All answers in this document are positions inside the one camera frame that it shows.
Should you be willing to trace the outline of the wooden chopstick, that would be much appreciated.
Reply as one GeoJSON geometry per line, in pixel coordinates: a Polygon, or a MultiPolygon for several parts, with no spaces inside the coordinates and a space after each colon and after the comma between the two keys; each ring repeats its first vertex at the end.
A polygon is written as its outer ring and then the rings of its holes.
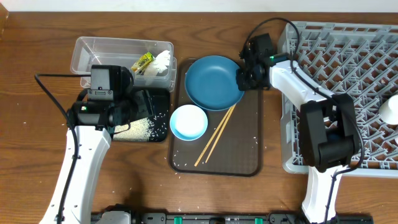
{"type": "Polygon", "coordinates": [[[216,139],[215,139],[215,141],[214,141],[214,143],[213,143],[213,145],[212,145],[212,147],[211,147],[211,150],[210,150],[210,152],[209,152],[209,154],[208,154],[208,156],[207,156],[207,158],[206,158],[205,163],[207,163],[208,160],[209,160],[209,158],[211,157],[211,155],[212,155],[212,153],[213,153],[213,151],[214,151],[214,149],[215,149],[215,147],[216,147],[218,141],[220,140],[220,138],[221,138],[221,136],[222,136],[222,134],[223,134],[223,131],[224,131],[224,129],[225,129],[225,127],[226,127],[226,125],[227,125],[227,123],[228,123],[228,121],[229,121],[229,119],[230,119],[230,117],[231,117],[231,115],[232,115],[232,113],[233,113],[235,107],[236,107],[236,105],[233,105],[233,106],[228,110],[228,112],[226,113],[226,115],[224,116],[224,118],[222,119],[222,121],[221,121],[221,127],[218,128],[218,131],[216,132],[217,137],[216,137],[216,139]]]}
{"type": "Polygon", "coordinates": [[[200,163],[202,157],[205,155],[205,152],[206,152],[207,149],[210,147],[210,145],[211,145],[211,144],[213,145],[213,143],[214,143],[214,141],[215,141],[215,139],[216,139],[216,137],[217,137],[216,132],[218,131],[218,128],[221,127],[221,121],[220,121],[219,125],[217,126],[217,128],[215,129],[215,131],[213,132],[213,134],[212,134],[210,140],[209,140],[209,141],[207,142],[207,144],[205,145],[205,147],[204,147],[204,149],[202,150],[201,154],[199,155],[198,159],[197,159],[196,162],[194,163],[194,166],[195,166],[195,167],[200,163]]]}

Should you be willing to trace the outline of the yellow green snack wrapper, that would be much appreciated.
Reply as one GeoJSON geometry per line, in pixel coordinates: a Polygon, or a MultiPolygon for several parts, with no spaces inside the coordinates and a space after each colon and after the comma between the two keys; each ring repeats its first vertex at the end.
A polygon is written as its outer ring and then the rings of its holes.
{"type": "Polygon", "coordinates": [[[147,52],[144,55],[142,55],[131,67],[131,70],[134,73],[140,73],[142,72],[150,63],[152,63],[154,60],[154,56],[150,53],[147,52]]]}

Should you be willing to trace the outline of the dark blue plate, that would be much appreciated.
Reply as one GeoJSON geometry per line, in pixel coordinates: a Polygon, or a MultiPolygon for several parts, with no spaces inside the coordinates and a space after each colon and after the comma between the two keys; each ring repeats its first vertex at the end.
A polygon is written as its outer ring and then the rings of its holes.
{"type": "Polygon", "coordinates": [[[205,110],[227,110],[244,95],[236,83],[238,69],[239,65],[227,57],[199,58],[185,74],[184,87],[188,97],[205,110]]]}

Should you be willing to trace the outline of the light blue small bowl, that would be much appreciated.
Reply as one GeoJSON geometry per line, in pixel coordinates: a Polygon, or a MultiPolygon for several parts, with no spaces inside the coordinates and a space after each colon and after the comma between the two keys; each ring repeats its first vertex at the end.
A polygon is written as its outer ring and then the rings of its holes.
{"type": "Polygon", "coordinates": [[[170,117],[170,130],[183,141],[194,141],[204,135],[208,127],[206,113],[196,105],[178,107],[170,117]]]}

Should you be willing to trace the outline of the white cup pink inside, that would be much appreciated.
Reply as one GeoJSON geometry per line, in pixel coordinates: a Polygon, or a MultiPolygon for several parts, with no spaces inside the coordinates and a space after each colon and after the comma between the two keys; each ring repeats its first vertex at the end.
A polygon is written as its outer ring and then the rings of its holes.
{"type": "Polygon", "coordinates": [[[379,108],[380,118],[387,124],[398,124],[398,95],[390,97],[379,108]]]}

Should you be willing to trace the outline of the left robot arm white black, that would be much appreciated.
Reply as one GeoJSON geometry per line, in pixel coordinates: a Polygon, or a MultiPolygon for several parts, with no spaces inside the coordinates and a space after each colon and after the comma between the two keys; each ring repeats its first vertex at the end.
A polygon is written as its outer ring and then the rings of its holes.
{"type": "Polygon", "coordinates": [[[98,176],[116,126],[154,114],[148,90],[135,89],[126,67],[94,65],[91,86],[64,110],[43,83],[40,87],[67,122],[67,145],[62,168],[42,223],[89,223],[98,176]]]}

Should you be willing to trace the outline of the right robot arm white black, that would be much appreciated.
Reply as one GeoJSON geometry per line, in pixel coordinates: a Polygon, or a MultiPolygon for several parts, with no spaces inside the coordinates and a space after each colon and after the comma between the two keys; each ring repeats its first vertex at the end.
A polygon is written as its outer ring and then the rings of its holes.
{"type": "Polygon", "coordinates": [[[301,207],[307,223],[334,220],[340,177],[353,170],[360,145],[353,99],[311,80],[293,56],[275,54],[269,34],[249,36],[239,56],[245,64],[236,75],[240,90],[276,88],[299,110],[298,143],[309,166],[301,207]]]}

